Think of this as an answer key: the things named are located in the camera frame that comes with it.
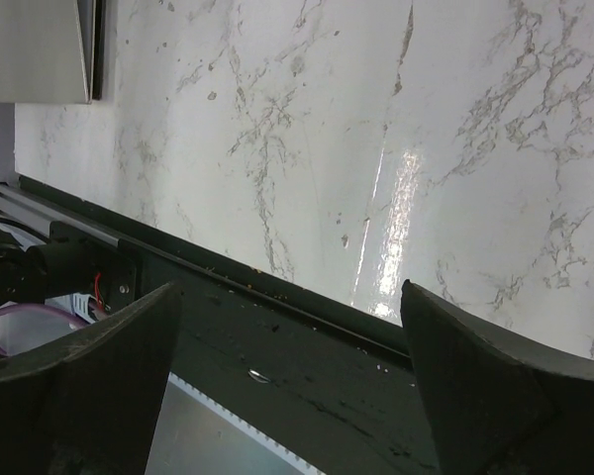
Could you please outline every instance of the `marble surface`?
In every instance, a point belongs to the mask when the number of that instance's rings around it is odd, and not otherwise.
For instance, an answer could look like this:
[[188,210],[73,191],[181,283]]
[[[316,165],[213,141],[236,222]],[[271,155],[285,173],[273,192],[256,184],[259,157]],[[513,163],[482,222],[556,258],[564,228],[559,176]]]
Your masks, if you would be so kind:
[[20,173],[400,322],[405,278],[594,357],[594,1],[109,2]]

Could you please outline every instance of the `black cable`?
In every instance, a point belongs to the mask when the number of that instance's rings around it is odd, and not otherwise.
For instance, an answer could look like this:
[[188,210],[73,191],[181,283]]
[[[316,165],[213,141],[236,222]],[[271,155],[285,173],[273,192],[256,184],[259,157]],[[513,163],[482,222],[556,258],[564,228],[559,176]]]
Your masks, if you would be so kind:
[[22,223],[19,223],[19,222],[14,221],[14,220],[10,220],[9,218],[1,218],[0,217],[0,224],[1,225],[7,225],[7,226],[10,226],[12,228],[17,228],[20,231],[24,231],[25,233],[31,235],[35,239],[41,240],[42,242],[45,242],[45,243],[49,243],[50,242],[50,239],[48,237],[44,236],[42,233],[34,230],[30,226],[23,225]]

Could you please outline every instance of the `white marble tabletop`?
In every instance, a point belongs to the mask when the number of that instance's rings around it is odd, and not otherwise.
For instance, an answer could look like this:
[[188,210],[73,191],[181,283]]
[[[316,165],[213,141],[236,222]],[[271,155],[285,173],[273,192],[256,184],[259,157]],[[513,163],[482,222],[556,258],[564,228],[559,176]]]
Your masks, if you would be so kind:
[[20,173],[400,322],[405,278],[594,357],[594,1],[108,2]]

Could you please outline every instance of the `red wire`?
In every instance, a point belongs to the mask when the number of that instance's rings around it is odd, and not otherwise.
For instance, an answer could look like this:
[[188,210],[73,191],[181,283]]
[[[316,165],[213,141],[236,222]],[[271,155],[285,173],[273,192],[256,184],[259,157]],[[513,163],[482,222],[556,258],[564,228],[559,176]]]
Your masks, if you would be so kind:
[[98,272],[95,276],[95,300],[97,301],[97,307],[99,310],[103,309],[103,299],[101,298],[101,293],[99,292],[99,279],[101,278],[101,272]]

